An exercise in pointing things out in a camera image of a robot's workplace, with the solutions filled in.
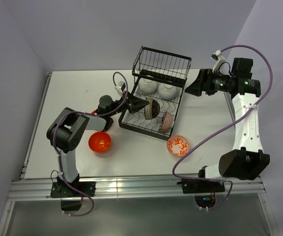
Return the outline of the brown beige bowl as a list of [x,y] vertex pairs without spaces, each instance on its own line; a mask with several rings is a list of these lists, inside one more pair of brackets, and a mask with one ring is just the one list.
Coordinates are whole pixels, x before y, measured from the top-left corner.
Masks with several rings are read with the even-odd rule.
[[146,120],[152,120],[159,115],[160,105],[155,99],[150,97],[146,97],[146,101],[148,101],[149,104],[144,107],[144,116]]

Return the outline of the black white patterned bowl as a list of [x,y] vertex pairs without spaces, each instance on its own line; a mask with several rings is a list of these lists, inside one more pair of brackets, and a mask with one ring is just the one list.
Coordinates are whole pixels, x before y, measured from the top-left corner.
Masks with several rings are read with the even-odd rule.
[[168,132],[172,128],[173,123],[174,123],[174,119],[172,114],[168,111],[165,111],[161,119],[159,132],[160,133]]

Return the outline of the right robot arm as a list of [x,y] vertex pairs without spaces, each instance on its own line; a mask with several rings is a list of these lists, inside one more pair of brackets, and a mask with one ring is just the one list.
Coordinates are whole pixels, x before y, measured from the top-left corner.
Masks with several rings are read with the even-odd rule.
[[229,93],[236,120],[235,140],[232,151],[223,154],[217,164],[204,166],[198,172],[197,187],[203,192],[213,187],[213,179],[254,180],[270,163],[270,156],[264,153],[260,141],[256,102],[261,96],[261,85],[260,81],[252,79],[253,60],[235,58],[225,75],[220,72],[220,67],[226,63],[224,57],[213,58],[214,67],[200,69],[185,92],[195,96],[213,95],[218,91]]

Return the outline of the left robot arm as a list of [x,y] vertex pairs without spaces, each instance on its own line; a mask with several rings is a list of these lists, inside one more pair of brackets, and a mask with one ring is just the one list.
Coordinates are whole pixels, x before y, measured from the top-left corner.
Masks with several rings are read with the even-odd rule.
[[88,144],[94,146],[94,151],[104,152],[111,145],[111,138],[106,133],[113,124],[111,117],[124,111],[138,112],[149,104],[148,100],[128,92],[120,100],[115,101],[109,95],[102,96],[97,110],[91,114],[64,108],[46,133],[47,139],[58,155],[59,170],[55,189],[65,196],[83,194],[84,189],[79,183],[79,173],[76,168],[75,149],[84,131],[95,131]]

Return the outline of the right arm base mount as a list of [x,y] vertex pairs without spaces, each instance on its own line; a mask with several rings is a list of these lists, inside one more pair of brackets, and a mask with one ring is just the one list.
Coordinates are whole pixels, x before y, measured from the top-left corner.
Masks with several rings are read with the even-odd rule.
[[222,193],[225,191],[223,184],[206,180],[181,179],[177,185],[181,185],[183,194]]

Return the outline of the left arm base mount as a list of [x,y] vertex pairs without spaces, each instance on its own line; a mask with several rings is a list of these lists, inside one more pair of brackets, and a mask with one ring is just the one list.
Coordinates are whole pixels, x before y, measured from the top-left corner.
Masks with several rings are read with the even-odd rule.
[[[94,196],[96,182],[78,182],[77,186],[74,186],[79,191],[87,194],[90,197]],[[78,211],[82,206],[82,200],[84,195],[69,188],[64,181],[59,179],[52,184],[50,198],[61,199],[61,209],[63,211]]]

